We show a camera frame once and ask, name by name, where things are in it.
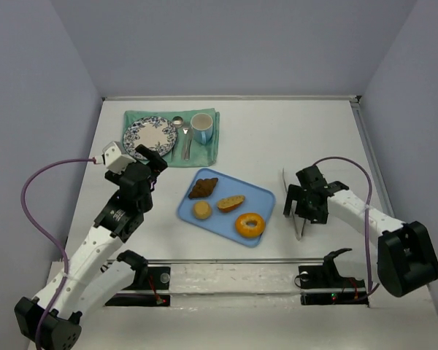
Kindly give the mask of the metal tongs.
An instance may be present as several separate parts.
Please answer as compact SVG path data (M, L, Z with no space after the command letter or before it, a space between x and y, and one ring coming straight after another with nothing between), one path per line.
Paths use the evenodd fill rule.
M281 178L283 182L284 191L286 194L288 194L288 175L286 174L285 168L282 168L281 170ZM302 219L301 217L298 217L294 209L291 209L291 218L293 220L293 226L295 230L295 237L297 241L300 241L303 238L304 231L307 225L306 219Z

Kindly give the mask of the small round bun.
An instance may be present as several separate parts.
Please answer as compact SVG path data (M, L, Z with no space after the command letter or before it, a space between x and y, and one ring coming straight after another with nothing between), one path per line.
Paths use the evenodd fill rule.
M206 201L197 201L193 205L193 215L200 220L208 219L212 215L212 207Z

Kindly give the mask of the sliced baguette bread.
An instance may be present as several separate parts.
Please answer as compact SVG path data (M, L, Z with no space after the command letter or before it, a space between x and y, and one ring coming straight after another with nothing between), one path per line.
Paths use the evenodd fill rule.
M233 195L227 198L220 199L216 206L220 212L228 213L237 209L245 202L244 195Z

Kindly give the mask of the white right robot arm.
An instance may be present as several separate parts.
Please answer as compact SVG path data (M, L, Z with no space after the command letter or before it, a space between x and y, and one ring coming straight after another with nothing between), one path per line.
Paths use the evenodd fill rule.
M296 173L289 184L283 214L293 212L312 224L324 225L336 217L365 239L365 248L377 251L374 265L362 267L394 297L400 298L438 279L438 259L429 232L418 221L402 222L372 208L340 181L328 183L317 166Z

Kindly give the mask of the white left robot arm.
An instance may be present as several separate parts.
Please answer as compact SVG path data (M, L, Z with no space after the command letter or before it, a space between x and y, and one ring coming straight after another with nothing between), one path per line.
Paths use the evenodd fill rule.
M59 249L64 263L43 289L32 298L22 297L14 309L21 334L37 349L71 349L81 334L83 319L129 286L135 276L146 276L147 260L131 250L120 253L105 272L100 271L103 263L143 223L144 215L153 207L157 178L168 167L158 152L142 144L136 151L147 163L135 160L118 141L109 143L101 155L90 158L91 163L105 166L105 179L118 189L72 256L28 210L26 192L31 181L27 180L21 190L24 214Z

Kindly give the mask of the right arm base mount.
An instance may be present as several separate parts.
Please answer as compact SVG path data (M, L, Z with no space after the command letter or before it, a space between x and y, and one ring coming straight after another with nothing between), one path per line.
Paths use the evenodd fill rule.
M354 277L343 277L339 274L334 260L351 248L342 248L329 252L320 265L299 266L299 272L294 278L294 284L300 290L310 291L311 289L336 289L336 292L327 293L304 293L301 303L309 305L342 305L342 304L364 304L369 305L369 298L363 280Z

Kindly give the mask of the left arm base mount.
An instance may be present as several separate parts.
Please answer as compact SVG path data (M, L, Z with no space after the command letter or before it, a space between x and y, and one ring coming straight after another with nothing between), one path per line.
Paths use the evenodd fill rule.
M136 272L131 285L111 297L105 306L112 307L169 307L171 268L149 267L146 273Z

